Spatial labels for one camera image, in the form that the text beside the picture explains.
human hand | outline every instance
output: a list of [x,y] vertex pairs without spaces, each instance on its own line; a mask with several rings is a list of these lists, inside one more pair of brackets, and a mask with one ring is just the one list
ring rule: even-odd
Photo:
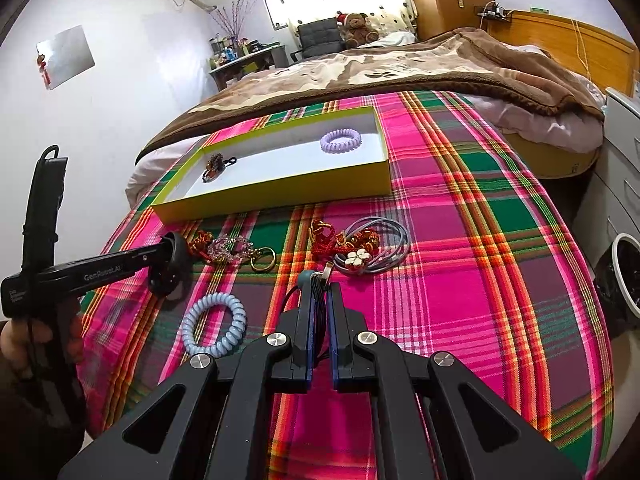
[[[76,298],[69,298],[63,301],[60,307],[74,308],[75,312],[80,310],[80,304]],[[47,343],[51,341],[53,332],[50,327],[38,319],[34,319],[31,325],[34,342]],[[9,320],[0,333],[0,353],[7,359],[11,368],[21,379],[28,379],[33,375],[27,354],[27,345],[29,343],[29,327],[24,319]],[[74,316],[71,321],[66,351],[75,363],[79,363],[84,357],[82,322],[78,316]]]

black handheld device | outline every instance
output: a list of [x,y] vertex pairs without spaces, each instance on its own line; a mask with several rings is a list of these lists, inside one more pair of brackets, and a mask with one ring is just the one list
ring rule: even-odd
[[40,298],[33,301],[30,294],[39,272],[53,265],[54,245],[58,241],[56,221],[62,204],[66,157],[58,156],[57,146],[47,148],[36,164],[24,222],[22,271],[19,281],[2,284],[2,304],[5,314],[16,314],[13,304],[29,306],[20,316],[29,323],[39,319],[52,329],[53,338],[46,344],[32,344],[29,348],[31,370],[42,396],[41,408],[46,410],[50,425],[84,424],[84,393],[78,381],[76,366],[66,353],[68,327],[76,315],[73,306],[56,308],[54,303]]
[[37,407],[54,428],[85,424],[84,393],[76,365],[66,352],[76,308],[64,300],[129,278],[144,267],[149,267],[149,290],[164,297],[188,281],[191,273],[189,249],[180,233],[167,233],[155,245],[54,266],[67,162],[58,153],[59,148],[51,146],[36,164],[24,223],[22,270],[0,285],[5,316],[27,320],[30,333],[34,319],[53,332],[46,344],[36,344],[31,338],[28,354],[37,385]]

black office chair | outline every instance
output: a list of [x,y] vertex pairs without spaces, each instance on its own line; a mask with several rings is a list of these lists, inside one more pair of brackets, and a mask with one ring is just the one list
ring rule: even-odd
[[[300,25],[298,35],[302,49],[291,54],[294,63],[341,52],[346,48],[335,18]],[[297,59],[296,54],[302,54],[303,59]]]

wooden headboard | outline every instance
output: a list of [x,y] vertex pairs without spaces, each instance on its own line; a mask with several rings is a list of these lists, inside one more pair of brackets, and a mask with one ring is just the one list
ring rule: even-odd
[[[636,46],[601,28],[575,23],[584,41],[591,80],[602,91],[612,87],[633,95],[634,73],[639,63]],[[516,10],[511,14],[511,23],[488,20],[487,27],[496,40],[517,46],[534,44],[572,72],[587,75],[577,55],[574,24],[567,18]],[[582,44],[580,55],[584,59]]]

brown blanket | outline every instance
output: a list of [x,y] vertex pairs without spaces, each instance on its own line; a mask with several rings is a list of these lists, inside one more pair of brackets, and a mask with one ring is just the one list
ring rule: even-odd
[[502,99],[530,112],[604,116],[588,90],[552,59],[459,28],[421,43],[359,48],[257,72],[183,113],[138,155],[247,119],[345,97],[448,90]]

